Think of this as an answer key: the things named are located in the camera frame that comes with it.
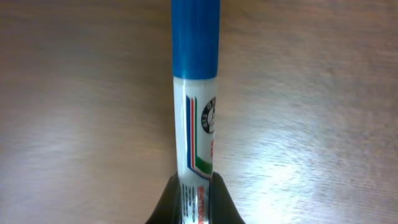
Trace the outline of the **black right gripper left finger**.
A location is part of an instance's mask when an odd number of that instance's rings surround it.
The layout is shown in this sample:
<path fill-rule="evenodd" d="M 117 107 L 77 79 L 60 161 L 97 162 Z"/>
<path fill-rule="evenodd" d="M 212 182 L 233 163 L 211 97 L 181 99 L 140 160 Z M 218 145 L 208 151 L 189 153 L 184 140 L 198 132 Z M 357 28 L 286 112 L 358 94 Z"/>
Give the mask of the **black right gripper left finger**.
<path fill-rule="evenodd" d="M 146 224 L 181 224 L 181 191 L 177 173 L 169 178 Z"/>

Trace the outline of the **blue cap whiteboard marker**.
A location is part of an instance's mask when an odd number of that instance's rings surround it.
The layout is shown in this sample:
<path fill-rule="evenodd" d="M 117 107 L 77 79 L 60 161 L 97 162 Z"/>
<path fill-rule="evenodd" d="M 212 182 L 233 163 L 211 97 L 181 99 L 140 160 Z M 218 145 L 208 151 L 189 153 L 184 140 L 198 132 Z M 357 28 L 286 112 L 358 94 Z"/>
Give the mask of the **blue cap whiteboard marker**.
<path fill-rule="evenodd" d="M 172 73 L 181 223 L 210 222 L 220 0 L 173 0 Z"/>

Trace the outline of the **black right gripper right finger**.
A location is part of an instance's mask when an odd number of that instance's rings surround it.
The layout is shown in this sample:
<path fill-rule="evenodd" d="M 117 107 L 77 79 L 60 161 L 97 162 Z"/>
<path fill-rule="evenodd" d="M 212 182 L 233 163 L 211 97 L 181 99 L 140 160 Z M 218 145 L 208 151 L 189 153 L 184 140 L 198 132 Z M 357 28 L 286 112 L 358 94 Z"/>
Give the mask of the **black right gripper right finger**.
<path fill-rule="evenodd" d="M 245 224 L 222 176 L 214 172 L 210 185 L 211 224 Z"/>

